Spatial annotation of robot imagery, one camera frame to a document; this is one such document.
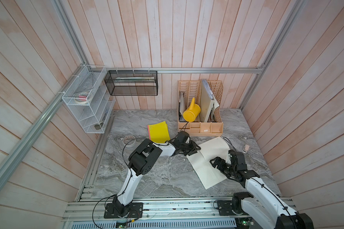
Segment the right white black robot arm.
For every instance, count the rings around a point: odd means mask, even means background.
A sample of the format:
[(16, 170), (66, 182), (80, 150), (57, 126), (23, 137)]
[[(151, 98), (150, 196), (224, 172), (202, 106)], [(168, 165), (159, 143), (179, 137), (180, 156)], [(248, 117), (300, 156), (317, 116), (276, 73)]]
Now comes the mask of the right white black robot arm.
[(254, 170), (248, 170), (244, 154), (228, 151), (230, 163), (220, 157), (210, 160), (213, 168), (229, 180), (241, 184), (245, 192), (237, 192), (231, 201), (218, 200), (220, 216), (248, 215), (263, 229), (313, 229), (311, 218), (299, 213), (281, 200)]

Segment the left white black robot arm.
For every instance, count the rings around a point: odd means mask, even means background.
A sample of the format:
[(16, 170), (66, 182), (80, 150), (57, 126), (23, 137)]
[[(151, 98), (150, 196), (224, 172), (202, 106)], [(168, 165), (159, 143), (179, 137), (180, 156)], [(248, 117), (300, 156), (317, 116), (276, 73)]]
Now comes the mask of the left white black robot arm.
[(185, 132), (179, 132), (176, 137), (165, 143), (155, 143), (145, 139), (129, 156), (127, 164), (127, 178), (121, 191), (105, 201), (106, 219), (140, 218), (142, 217), (143, 203), (133, 202), (135, 191), (142, 177), (146, 175), (157, 160), (163, 156), (183, 154), (191, 156), (200, 151), (200, 146)]

